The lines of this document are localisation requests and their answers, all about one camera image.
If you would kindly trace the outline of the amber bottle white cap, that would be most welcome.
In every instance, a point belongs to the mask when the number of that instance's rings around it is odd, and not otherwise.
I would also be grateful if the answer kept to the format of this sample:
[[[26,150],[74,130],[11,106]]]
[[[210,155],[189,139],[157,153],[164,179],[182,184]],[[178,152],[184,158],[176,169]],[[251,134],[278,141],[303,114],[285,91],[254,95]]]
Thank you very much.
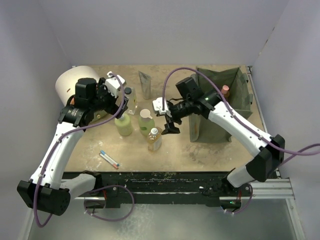
[[[162,129],[153,127],[147,136],[148,150],[156,152],[162,145]]]

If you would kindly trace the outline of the clear bottle yellow label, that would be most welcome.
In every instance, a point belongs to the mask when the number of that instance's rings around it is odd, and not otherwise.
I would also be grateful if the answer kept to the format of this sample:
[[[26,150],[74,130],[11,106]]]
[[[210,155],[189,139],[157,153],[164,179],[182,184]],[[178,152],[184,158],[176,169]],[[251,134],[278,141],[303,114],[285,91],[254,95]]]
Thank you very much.
[[[138,108],[136,91],[133,87],[126,87],[124,89],[124,93],[126,98],[128,99],[127,113],[130,115],[134,115]]]

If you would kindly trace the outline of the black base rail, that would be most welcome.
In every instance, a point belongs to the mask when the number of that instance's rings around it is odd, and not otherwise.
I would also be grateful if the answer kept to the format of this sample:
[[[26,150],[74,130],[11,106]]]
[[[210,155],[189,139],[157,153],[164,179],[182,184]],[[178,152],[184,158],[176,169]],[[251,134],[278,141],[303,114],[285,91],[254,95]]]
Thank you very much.
[[[97,193],[83,193],[86,200],[106,199],[106,208],[122,204],[241,206],[240,198],[250,197],[249,184],[227,186],[224,171],[118,171],[101,172],[102,186]]]

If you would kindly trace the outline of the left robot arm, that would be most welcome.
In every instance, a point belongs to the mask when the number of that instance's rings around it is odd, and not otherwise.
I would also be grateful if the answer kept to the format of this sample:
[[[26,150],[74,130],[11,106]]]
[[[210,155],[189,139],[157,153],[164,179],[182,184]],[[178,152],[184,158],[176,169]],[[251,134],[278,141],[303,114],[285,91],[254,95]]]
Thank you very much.
[[[66,165],[86,129],[92,128],[95,113],[105,111],[112,118],[119,118],[127,109],[128,99],[124,94],[126,81],[112,72],[107,78],[80,78],[74,94],[67,99],[61,110],[52,142],[36,171],[28,181],[20,181],[17,192],[25,204],[33,210],[61,216],[70,201],[88,192],[98,196],[103,191],[99,173],[85,170],[73,179],[62,182]]]

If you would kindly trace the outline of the orange capped pen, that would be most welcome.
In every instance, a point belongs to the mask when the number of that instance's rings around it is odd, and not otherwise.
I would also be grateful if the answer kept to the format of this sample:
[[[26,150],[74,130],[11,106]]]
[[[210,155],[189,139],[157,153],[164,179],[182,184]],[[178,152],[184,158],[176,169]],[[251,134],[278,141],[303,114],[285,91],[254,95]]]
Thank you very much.
[[[103,158],[107,163],[109,163],[113,168],[115,168],[116,170],[118,170],[119,169],[119,167],[115,164],[115,163],[113,163],[111,160],[109,160],[106,156],[104,156],[102,153],[100,153],[99,154],[99,156],[101,157],[101,158]]]

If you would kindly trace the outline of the silver squeeze tube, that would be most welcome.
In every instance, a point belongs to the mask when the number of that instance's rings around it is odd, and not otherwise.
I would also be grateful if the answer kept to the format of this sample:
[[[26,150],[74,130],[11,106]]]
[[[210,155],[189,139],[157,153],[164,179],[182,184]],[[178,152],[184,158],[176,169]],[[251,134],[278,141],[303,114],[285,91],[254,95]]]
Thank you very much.
[[[145,100],[148,100],[151,98],[151,80],[152,78],[141,71],[138,71],[139,80],[140,80],[140,86],[142,91],[142,97]]]

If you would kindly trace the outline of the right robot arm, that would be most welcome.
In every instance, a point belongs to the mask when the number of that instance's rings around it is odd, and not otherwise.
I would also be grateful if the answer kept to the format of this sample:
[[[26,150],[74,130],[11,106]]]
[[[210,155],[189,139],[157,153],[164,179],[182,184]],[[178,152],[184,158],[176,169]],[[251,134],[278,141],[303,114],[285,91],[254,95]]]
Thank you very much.
[[[235,195],[242,185],[249,182],[265,182],[283,163],[284,153],[280,149],[284,148],[285,139],[281,135],[272,136],[254,126],[228,103],[224,103],[217,91],[204,93],[191,77],[179,81],[176,88],[182,97],[180,102],[173,104],[164,97],[152,102],[157,116],[165,116],[164,135],[179,134],[175,124],[180,125],[182,118],[201,115],[235,137],[252,156],[248,163],[226,175],[222,183],[226,195]]]

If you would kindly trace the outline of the white round drawer box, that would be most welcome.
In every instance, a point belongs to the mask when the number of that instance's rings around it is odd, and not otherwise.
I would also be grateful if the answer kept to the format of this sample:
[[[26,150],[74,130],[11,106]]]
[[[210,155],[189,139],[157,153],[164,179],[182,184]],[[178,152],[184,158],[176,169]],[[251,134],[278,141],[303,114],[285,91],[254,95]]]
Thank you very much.
[[[55,82],[55,90],[62,104],[67,105],[69,98],[75,94],[75,86],[79,79],[93,78],[96,82],[100,76],[90,66],[80,65],[62,73]]]

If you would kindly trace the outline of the green bottle beige cap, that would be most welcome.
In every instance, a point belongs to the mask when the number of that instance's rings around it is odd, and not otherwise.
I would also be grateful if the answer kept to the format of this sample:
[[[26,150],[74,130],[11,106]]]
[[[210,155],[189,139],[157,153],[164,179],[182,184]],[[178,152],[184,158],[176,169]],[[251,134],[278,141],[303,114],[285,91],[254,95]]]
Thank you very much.
[[[155,127],[155,121],[148,109],[142,109],[140,111],[138,125],[140,133],[145,137],[148,136],[148,134],[151,132],[151,129]]]

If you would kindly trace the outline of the green pump bottle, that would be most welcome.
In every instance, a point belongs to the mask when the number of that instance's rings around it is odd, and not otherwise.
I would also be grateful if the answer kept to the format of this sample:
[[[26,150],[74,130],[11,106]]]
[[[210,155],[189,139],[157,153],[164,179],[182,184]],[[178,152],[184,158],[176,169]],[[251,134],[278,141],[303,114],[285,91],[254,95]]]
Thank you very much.
[[[114,123],[121,136],[127,137],[133,132],[131,119],[126,113],[124,113],[120,118],[115,118]]]

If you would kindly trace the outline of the blue capped pen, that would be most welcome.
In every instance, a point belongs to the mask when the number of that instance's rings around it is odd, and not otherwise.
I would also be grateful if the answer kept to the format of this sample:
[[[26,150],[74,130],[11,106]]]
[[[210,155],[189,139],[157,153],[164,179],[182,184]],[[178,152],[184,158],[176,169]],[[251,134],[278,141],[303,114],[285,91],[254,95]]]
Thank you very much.
[[[103,150],[100,151],[100,153],[104,156],[104,158],[106,160],[108,160],[109,162],[111,162],[113,165],[116,165],[117,167],[120,166],[119,163],[117,163],[113,158],[111,158],[107,153],[105,153]]]

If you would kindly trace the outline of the orange bottle pink cap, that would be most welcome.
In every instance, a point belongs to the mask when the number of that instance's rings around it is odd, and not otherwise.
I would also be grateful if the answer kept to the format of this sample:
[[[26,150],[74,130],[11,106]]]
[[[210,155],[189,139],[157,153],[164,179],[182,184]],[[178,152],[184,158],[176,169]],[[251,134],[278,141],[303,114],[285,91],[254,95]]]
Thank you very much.
[[[221,93],[223,94],[224,98],[227,100],[230,96],[230,88],[227,85],[223,85],[221,88]]]

